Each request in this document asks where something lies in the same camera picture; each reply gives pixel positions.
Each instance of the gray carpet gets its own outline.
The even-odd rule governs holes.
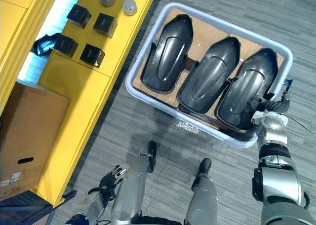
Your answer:
[[[149,140],[158,145],[157,165],[146,181],[143,214],[182,222],[192,197],[190,190],[199,162],[210,157],[219,198],[219,225],[260,223],[262,204],[252,197],[256,146],[238,150],[128,94],[125,77],[162,8],[180,2],[283,43],[294,54],[289,74],[291,107],[288,145],[316,218],[316,0],[154,0],[96,127],[85,147],[70,186],[74,199],[58,208],[52,224],[64,223],[87,192],[114,165],[128,167]],[[69,9],[64,9],[66,17]],[[45,60],[32,61],[26,79],[36,81]],[[110,218],[110,203],[104,218]]]

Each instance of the cable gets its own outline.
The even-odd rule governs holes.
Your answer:
[[[309,205],[310,205],[310,197],[308,196],[308,194],[306,192],[304,192],[304,198],[306,200],[306,204],[304,206],[304,209],[307,210]]]
[[[98,223],[99,223],[99,222],[107,222],[106,224],[102,224],[102,225],[108,225],[108,224],[111,223],[111,220],[100,220],[100,221],[98,221]]]
[[[304,129],[306,129],[308,132],[310,132],[312,135],[315,135],[312,131],[310,131],[307,127],[305,127],[302,123],[300,123],[299,121],[297,121],[296,119],[294,119],[293,117],[289,116],[289,115],[286,115],[286,114],[283,114],[283,113],[280,113],[281,115],[284,115],[290,119],[292,119],[293,121],[295,121],[296,123],[298,123],[300,126],[302,126]]]

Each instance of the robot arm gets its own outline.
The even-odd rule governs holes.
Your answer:
[[[307,212],[309,199],[303,192],[294,161],[287,148],[287,117],[275,112],[256,112],[259,164],[254,169],[252,195],[263,202],[263,225],[316,225]],[[302,207],[302,198],[306,206]]]
[[[114,189],[123,180],[126,169],[119,165],[108,172],[100,182],[99,187],[93,188],[88,192],[88,196],[78,207],[73,215],[65,224],[72,225],[94,225],[97,224],[102,216],[109,201],[115,199]]]

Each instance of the yellow table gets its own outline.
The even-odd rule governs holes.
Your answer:
[[[0,114],[55,0],[0,0]]]
[[[68,22],[62,31],[79,44],[73,57],[53,51],[39,79],[39,85],[71,99],[39,186],[34,190],[54,207],[64,201],[62,195],[70,176],[153,0],[135,0],[138,11],[133,16],[124,14],[123,1],[104,7],[99,0],[79,0],[78,5],[87,8],[91,18],[84,29]],[[114,16],[118,22],[112,38],[93,29],[100,12]],[[105,52],[99,68],[80,60],[87,43]]]

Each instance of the white plastic bin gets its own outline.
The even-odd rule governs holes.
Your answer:
[[[274,83],[272,84],[272,87],[270,89],[271,93],[275,93],[275,95],[281,90],[283,82],[288,74],[288,72],[290,71],[291,67],[292,67],[292,62],[293,62],[293,54],[292,52],[284,45],[277,43],[275,41],[272,41],[266,37],[263,37],[261,35],[258,35],[256,33],[253,33],[249,30],[246,30],[244,28],[241,28],[239,26],[236,26],[234,24],[231,24],[229,22],[226,22],[224,20],[221,20],[219,18],[216,18],[214,16],[211,16],[209,14],[203,13],[199,10],[193,9],[191,7],[188,7],[186,5],[180,4],[180,3],[170,3],[168,5],[166,5],[163,10],[161,11],[153,29],[151,30],[151,32],[149,33],[149,36],[147,37],[145,44],[143,45],[137,60],[135,62],[135,64],[133,65],[132,69],[130,70],[130,72],[128,73],[127,79],[126,79],[126,88],[127,91],[134,97],[180,119],[183,120],[185,122],[190,123],[191,125],[197,127],[198,129],[216,137],[217,139],[223,140],[227,143],[229,143],[230,145],[236,147],[236,148],[247,148],[250,147],[252,145],[254,145],[257,141],[257,136],[255,133],[253,133],[253,136],[247,140],[237,140],[229,135],[226,135],[225,133],[222,133],[212,127],[210,127],[209,125],[205,124],[204,122],[193,118],[192,116],[186,115],[182,112],[180,112],[177,109],[174,109],[172,107],[169,107],[168,105],[159,102],[158,100],[151,98],[150,96],[142,93],[141,91],[135,89],[132,86],[133,80],[135,79],[139,68],[141,67],[144,58],[149,54],[150,49],[151,49],[151,43],[155,42],[155,38],[157,36],[157,33],[159,32],[159,30],[161,29],[161,27],[164,24],[164,21],[166,19],[166,17],[168,16],[168,14],[170,13],[170,11],[173,8],[177,8],[180,9],[186,13],[188,13],[191,16],[194,16],[210,25],[215,26],[218,29],[221,29],[229,34],[235,34],[238,35],[240,37],[243,37],[245,39],[248,39],[250,41],[253,41],[263,47],[269,47],[271,49],[273,49],[275,52],[281,54],[284,57],[284,61],[282,63],[282,65],[279,68],[279,72],[277,74],[277,77],[274,81]]]

